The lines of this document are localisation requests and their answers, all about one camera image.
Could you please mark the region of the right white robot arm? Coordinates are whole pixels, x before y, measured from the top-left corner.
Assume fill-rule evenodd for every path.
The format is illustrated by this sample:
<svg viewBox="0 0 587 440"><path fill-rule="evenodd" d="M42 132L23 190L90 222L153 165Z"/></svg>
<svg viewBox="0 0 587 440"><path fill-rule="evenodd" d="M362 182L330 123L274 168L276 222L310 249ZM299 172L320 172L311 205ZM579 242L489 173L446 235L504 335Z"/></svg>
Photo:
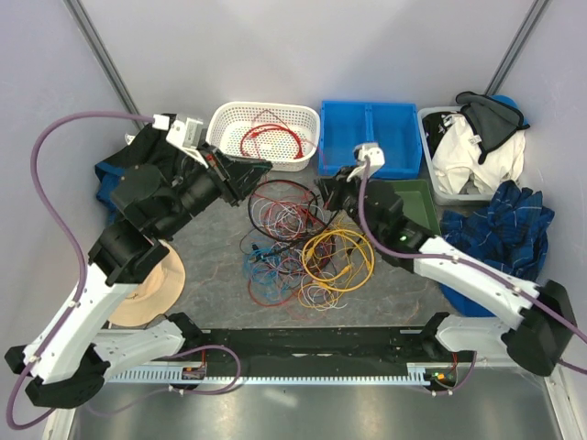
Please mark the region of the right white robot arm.
<svg viewBox="0 0 587 440"><path fill-rule="evenodd" d="M490 312L437 313L419 340L426 358L472 351L546 377L562 364L572 338L586 338L561 284L522 280L463 253L410 220L390 182L361 178L359 171L345 167L316 179L326 209L346 213L389 264L446 285Z"/></svg>

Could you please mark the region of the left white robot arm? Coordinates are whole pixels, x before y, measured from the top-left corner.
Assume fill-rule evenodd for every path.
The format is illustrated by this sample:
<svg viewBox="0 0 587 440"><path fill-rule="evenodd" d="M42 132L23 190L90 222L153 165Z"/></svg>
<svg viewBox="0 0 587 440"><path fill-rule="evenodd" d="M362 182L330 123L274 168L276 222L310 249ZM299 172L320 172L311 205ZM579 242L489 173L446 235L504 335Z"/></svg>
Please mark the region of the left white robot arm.
<svg viewBox="0 0 587 440"><path fill-rule="evenodd" d="M94 338L128 295L170 253L166 242L218 199L235 206L271 170L269 161L230 157L208 144L182 183L169 183L152 164L125 171L111 193L122 217L104 229L83 262L84 279L39 338L13 346L6 363L21 378L31 403L74 409L91 400L112 377L158 358L191 360L202 331L185 314L114 343Z"/></svg>

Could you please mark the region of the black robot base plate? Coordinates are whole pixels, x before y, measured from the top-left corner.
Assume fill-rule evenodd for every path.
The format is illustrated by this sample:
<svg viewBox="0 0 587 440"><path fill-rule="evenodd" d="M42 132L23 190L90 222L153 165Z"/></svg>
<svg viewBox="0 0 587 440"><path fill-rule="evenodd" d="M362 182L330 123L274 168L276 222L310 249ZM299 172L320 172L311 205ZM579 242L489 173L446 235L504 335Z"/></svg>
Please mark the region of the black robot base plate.
<svg viewBox="0 0 587 440"><path fill-rule="evenodd" d="M401 327L292 327L253 329L213 329L191 337L181 347L182 352L203 347L205 354L190 354L185 360L205 360L231 364L228 353L210 346L231 349L241 367L245 360L292 358L381 359L386 362L452 364L453 355L440 344L419 333L405 334Z"/></svg>

